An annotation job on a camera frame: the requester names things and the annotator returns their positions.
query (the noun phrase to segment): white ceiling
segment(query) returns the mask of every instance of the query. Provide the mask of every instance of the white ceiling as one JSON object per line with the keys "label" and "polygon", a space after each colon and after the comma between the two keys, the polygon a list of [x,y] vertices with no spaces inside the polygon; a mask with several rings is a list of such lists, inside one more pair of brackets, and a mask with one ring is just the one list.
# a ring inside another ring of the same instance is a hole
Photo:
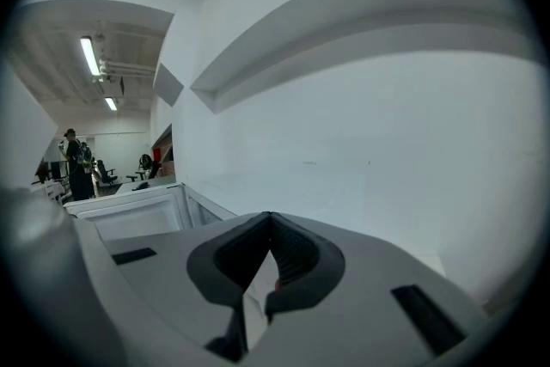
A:
{"label": "white ceiling", "polygon": [[[6,56],[38,102],[105,107],[105,97],[111,96],[120,109],[149,111],[155,68],[171,16],[103,0],[35,3],[19,10]],[[118,75],[95,83],[80,46],[83,36],[93,38],[96,59],[149,71],[119,70]]]}

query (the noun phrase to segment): black slot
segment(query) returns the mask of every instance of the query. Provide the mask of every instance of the black slot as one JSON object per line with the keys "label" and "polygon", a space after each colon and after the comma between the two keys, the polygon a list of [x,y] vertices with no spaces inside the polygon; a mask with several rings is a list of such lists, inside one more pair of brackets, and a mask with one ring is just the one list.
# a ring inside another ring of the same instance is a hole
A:
{"label": "black slot", "polygon": [[127,253],[113,254],[114,262],[117,265],[125,265],[126,263],[132,263],[133,261],[147,259],[156,255],[156,252],[151,248],[135,249],[134,251],[128,251]]}
{"label": "black slot", "polygon": [[436,355],[466,338],[417,285],[401,286],[391,292]]}

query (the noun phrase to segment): fluorescent tube light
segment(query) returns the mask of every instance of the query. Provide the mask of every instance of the fluorescent tube light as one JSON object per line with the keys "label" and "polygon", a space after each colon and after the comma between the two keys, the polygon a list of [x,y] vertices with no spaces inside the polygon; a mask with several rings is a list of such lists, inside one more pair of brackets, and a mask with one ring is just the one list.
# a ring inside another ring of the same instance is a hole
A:
{"label": "fluorescent tube light", "polygon": [[113,98],[106,98],[105,101],[107,102],[111,110],[117,110],[117,107],[114,105]]}
{"label": "fluorescent tube light", "polygon": [[94,55],[94,48],[92,47],[92,39],[89,37],[82,37],[80,39],[80,44],[82,46],[82,50],[84,51],[84,57],[86,57],[86,61],[88,62],[88,67],[92,75],[99,76],[100,70],[97,67],[97,62],[95,61],[95,55]]}

